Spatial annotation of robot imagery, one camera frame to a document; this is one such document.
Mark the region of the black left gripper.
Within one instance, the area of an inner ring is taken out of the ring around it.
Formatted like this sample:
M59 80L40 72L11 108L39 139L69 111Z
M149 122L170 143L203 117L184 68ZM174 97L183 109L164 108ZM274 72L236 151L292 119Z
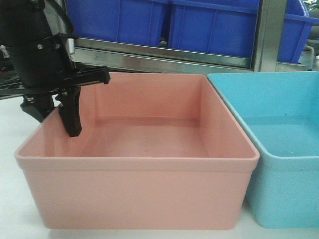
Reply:
M1 68L0 98L23 96L22 111L41 123L57 108L52 95L60 93L56 97L59 115L70 137L82 131L80 86L110 81L106 66L75 67L67 45L74 38L59 33L26 45L1 48L8 57L1 60L6 66Z

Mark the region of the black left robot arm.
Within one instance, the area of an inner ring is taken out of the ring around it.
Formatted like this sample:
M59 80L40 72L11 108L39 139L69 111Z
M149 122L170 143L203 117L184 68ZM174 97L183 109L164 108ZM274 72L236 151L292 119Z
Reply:
M21 109L43 121L60 102L59 115L71 137L82 130L79 98L82 86L107 84L107 67L76 68L68 40L76 38L73 24L54 0L49 4L66 26L53 34L44 0L3 0L0 3L0 97L22 97Z

